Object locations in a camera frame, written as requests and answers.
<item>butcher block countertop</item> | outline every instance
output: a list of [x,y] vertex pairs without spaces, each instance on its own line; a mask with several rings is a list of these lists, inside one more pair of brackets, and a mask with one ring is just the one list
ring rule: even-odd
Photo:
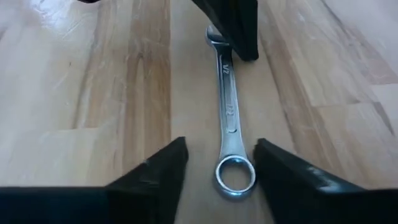
[[[246,150],[266,138],[367,189],[398,187],[398,2],[258,0],[234,56]],[[106,185],[171,140],[190,158],[176,223],[272,223],[221,198],[210,25],[190,0],[0,0],[0,185]]]

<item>wrench handle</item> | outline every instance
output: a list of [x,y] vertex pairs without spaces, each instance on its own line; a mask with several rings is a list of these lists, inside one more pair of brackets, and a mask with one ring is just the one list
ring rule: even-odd
[[229,155],[239,155],[247,158],[241,134],[238,97],[231,53],[232,48],[230,46],[217,48],[221,125],[220,159]]

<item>wooden workbench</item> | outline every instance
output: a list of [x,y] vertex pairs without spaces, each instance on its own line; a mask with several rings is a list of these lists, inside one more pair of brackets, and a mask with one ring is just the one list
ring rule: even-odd
[[[398,187],[396,0],[259,0],[259,55],[235,58],[257,138],[369,189]],[[229,203],[210,24],[189,0],[0,0],[0,185],[105,185],[178,136],[176,223],[272,223],[259,188]]]

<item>wooden surface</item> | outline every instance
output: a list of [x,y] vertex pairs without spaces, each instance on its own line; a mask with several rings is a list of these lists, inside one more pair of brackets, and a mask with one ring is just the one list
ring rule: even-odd
[[[398,3],[259,0],[235,58],[257,138],[369,189],[398,187]],[[0,185],[105,185],[172,139],[190,160],[176,223],[272,223],[259,188],[211,184],[220,149],[210,24],[189,0],[0,0]]]

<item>combination wrench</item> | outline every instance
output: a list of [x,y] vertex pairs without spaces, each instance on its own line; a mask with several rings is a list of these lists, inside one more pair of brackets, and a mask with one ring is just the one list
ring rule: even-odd
[[[215,169],[216,188],[222,195],[233,200],[244,199],[250,195],[256,183],[256,173],[244,149],[241,124],[239,120],[238,96],[232,64],[232,47],[224,37],[206,29],[206,41],[216,51],[218,91],[220,96],[221,150]],[[235,190],[228,187],[221,178],[226,166],[240,166],[250,175],[249,185]]]

